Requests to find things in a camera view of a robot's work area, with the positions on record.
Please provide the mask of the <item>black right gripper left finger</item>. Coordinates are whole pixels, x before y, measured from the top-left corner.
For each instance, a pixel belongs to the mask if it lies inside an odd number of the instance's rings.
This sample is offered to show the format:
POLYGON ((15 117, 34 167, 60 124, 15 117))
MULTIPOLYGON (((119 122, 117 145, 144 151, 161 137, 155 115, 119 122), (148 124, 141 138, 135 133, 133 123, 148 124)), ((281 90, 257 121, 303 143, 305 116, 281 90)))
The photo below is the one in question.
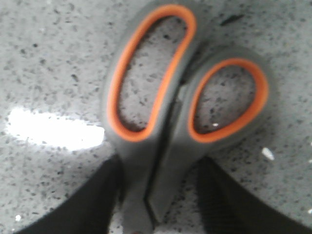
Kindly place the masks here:
POLYGON ((117 155, 56 209, 18 234, 107 234, 123 170, 117 155))

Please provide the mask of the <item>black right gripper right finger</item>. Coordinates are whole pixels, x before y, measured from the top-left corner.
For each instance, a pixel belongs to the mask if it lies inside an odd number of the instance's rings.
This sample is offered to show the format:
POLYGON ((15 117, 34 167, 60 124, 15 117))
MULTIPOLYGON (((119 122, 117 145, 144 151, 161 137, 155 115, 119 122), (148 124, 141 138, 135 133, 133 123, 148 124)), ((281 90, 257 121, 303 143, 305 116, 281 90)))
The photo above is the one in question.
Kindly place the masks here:
POLYGON ((196 189, 201 220, 207 234, 312 232, 248 192, 209 157, 199 161, 196 189))

